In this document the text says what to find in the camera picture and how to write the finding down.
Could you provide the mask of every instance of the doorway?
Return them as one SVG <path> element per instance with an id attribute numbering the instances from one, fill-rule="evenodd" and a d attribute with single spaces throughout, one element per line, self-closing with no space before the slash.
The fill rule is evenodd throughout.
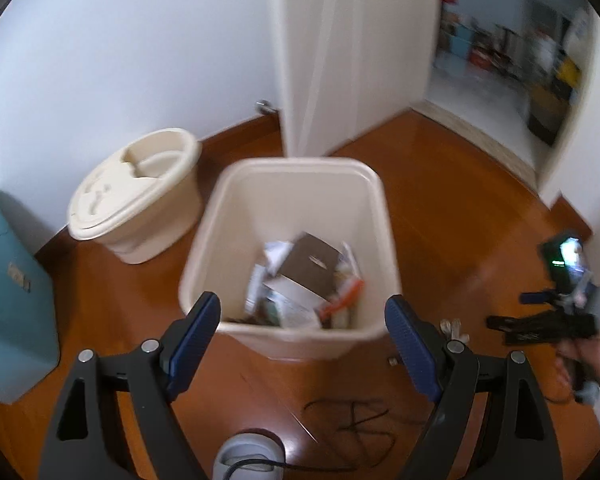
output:
<path id="1" fill-rule="evenodd" d="M 416 109 L 535 190 L 578 98 L 588 8 L 587 0 L 440 0 L 426 100 Z"/>

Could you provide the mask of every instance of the blue gripper pad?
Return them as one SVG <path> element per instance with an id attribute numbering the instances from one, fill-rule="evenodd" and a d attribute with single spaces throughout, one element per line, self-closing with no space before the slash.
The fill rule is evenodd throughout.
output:
<path id="1" fill-rule="evenodd" d="M 168 376 L 169 402 L 189 389 L 218 323 L 220 299 L 212 292 L 203 292 L 187 317 L 171 323 L 162 336 L 160 367 Z"/>
<path id="2" fill-rule="evenodd" d="M 445 366 L 442 336 L 431 323 L 421 321 L 399 294 L 386 302 L 384 322 L 416 390 L 438 402 L 442 396 L 438 377 Z"/>

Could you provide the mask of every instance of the cable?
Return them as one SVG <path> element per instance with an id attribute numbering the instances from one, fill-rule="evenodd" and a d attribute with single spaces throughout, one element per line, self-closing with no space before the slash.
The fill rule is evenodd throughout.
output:
<path id="1" fill-rule="evenodd" d="M 268 460 L 266 458 L 245 458 L 244 460 L 238 460 L 235 464 L 229 467 L 222 476 L 222 480 L 229 480 L 231 476 L 241 467 L 253 464 L 270 465 L 273 467 L 281 467 L 282 469 L 292 469 L 294 471 L 305 471 L 309 473 L 351 473 L 356 471 L 355 467 L 311 467 L 307 465 L 295 465 L 288 464 L 286 462 L 277 462 L 275 460 Z"/>
<path id="2" fill-rule="evenodd" d="M 347 431 L 353 433 L 355 438 L 360 445 L 360 449 L 362 450 L 362 455 L 368 462 L 369 467 L 376 467 L 380 465 L 384 460 L 389 456 L 392 449 L 395 446 L 397 441 L 397 437 L 389 432 L 389 431 L 376 431 L 376 430 L 366 430 L 365 428 L 360 428 L 360 425 L 365 424 L 366 422 L 371 422 L 372 420 L 377 420 L 379 418 L 390 418 L 396 422 L 400 422 L 401 424 L 409 424 L 414 426 L 421 426 L 426 423 L 425 420 L 414 420 L 410 418 L 406 418 L 400 415 L 394 415 L 390 413 L 390 410 L 386 408 L 384 404 L 384 400 L 382 399 L 315 399 L 311 402 L 308 402 L 303 408 L 302 412 L 305 412 L 308 408 L 315 406 L 316 404 L 336 404 L 336 405 L 344 405 L 349 408 L 349 416 L 350 420 L 347 424 L 343 424 L 336 428 L 336 432 Z M 376 412 L 373 415 L 366 416 L 365 418 L 361 418 L 360 420 L 356 420 L 356 407 L 364 407 L 372 412 Z M 361 435 L 375 435 L 375 436 L 385 436 L 389 440 L 389 446 L 387 450 L 382 453 L 380 458 L 375 462 L 372 462 L 371 457 L 369 456 L 369 452 L 360 438 Z M 296 465 L 296 464 L 288 464 L 286 462 L 276 462 L 275 460 L 268 460 L 266 458 L 245 458 L 244 460 L 238 460 L 235 464 L 229 467 L 224 473 L 222 477 L 223 480 L 229 480 L 231 476 L 240 468 L 245 467 L 247 465 L 254 464 L 263 464 L 270 465 L 273 467 L 281 467 L 283 469 L 291 469 L 295 471 L 305 471 L 305 472 L 316 472 L 316 473 L 351 473 L 357 471 L 359 469 L 353 463 L 349 463 L 349 460 L 346 457 L 343 457 L 331 444 L 326 443 L 327 447 L 331 449 L 343 462 L 347 463 L 347 466 L 344 467 L 313 467 L 313 466 L 305 466 L 305 465 Z"/>

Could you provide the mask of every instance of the wooden floor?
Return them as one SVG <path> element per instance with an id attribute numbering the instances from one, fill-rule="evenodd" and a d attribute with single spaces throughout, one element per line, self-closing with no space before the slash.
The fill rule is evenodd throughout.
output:
<path id="1" fill-rule="evenodd" d="M 199 179 L 208 196 L 219 172 L 247 156 L 282 154 L 280 136 L 269 134 L 231 151 L 203 151 Z M 536 245 L 560 229 L 541 202 L 494 160 L 438 124 L 408 112 L 335 153 L 356 158 L 378 172 L 386 191 L 405 297 L 424 319 L 438 323 L 459 317 L 474 352 L 504 355 L 498 334 L 485 329 L 487 314 L 522 315 L 518 294 L 547 286 Z M 13 406 L 0 405 L 0 447 L 27 480 L 37 476 L 43 436 L 56 395 L 77 353 L 125 352 L 159 336 L 181 317 L 177 289 L 194 233 L 140 266 L 122 264 L 100 246 L 83 242 L 50 270 L 56 286 L 61 363 L 48 378 Z M 216 335 L 189 391 L 174 403 L 184 433 L 210 472 L 229 436 L 265 428 L 285 444 L 289 462 L 360 465 L 340 478 L 391 479 L 413 448 L 430 405 L 415 393 L 401 367 L 386 357 L 395 349 L 387 338 L 360 346 L 335 362 L 271 362 L 227 336 Z M 545 395 L 565 392 L 555 381 L 550 348 L 527 349 Z M 394 433 L 394 448 L 375 468 L 370 464 L 389 447 L 389 437 L 363 436 L 367 454 L 349 434 L 336 433 L 348 420 L 346 408 L 313 399 L 382 399 L 391 418 L 369 428 Z M 120 396 L 138 473 L 154 473 L 138 437 L 127 396 Z M 477 437 L 484 398 L 451 478 L 462 475 Z M 564 475 L 576 478 L 600 447 L 600 430 L 590 408 L 571 402 L 551 406 Z M 361 416 L 370 415 L 362 408 Z M 289 472 L 286 478 L 321 478 Z"/>

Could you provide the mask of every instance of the tile floor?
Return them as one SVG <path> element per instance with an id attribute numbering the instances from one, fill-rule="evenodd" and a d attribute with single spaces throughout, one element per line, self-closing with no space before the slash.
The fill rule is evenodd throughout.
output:
<path id="1" fill-rule="evenodd" d="M 551 149 L 526 127 L 528 97 L 519 82 L 448 52 L 436 57 L 427 100 L 484 131 L 534 170 Z"/>

